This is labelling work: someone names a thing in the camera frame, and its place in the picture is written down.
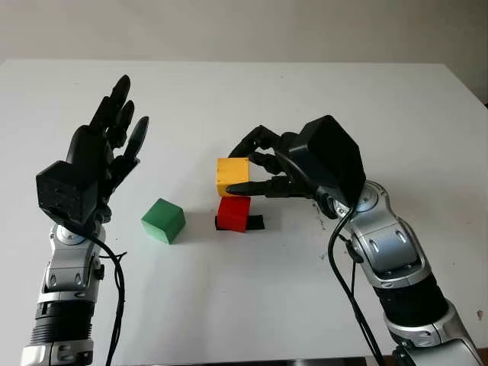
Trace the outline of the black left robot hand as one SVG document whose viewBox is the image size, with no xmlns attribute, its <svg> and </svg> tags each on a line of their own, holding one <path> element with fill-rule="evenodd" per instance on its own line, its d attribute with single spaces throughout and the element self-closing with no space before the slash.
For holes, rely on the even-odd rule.
<svg viewBox="0 0 488 366">
<path fill-rule="evenodd" d="M 97 185 L 95 208 L 89 220 L 107 223 L 111 220 L 108 206 L 111 195 L 122 181 L 140 163 L 138 153 L 146 138 L 149 118 L 136 123 L 133 132 L 128 129 L 135 106 L 129 100 L 130 77 L 123 75 L 108 96 L 102 98 L 91 122 L 82 125 L 73 134 L 66 161 L 93 178 Z"/>
</svg>

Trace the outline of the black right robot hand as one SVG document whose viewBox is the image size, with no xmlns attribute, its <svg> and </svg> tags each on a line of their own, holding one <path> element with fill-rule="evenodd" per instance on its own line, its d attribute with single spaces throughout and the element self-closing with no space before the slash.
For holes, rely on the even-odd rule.
<svg viewBox="0 0 488 366">
<path fill-rule="evenodd" d="M 266 181 L 248 181 L 226 187 L 226 193 L 239 196 L 264 196 L 268 198 L 304 197 L 315 200 L 322 213 L 334 220 L 337 214 L 330 207 L 329 196 L 316 195 L 304 176 L 291 165 L 288 148 L 297 137 L 296 133 L 278 135 L 262 125 L 254 128 L 229 154 L 230 158 L 247 158 L 261 166 L 271 178 Z"/>
</svg>

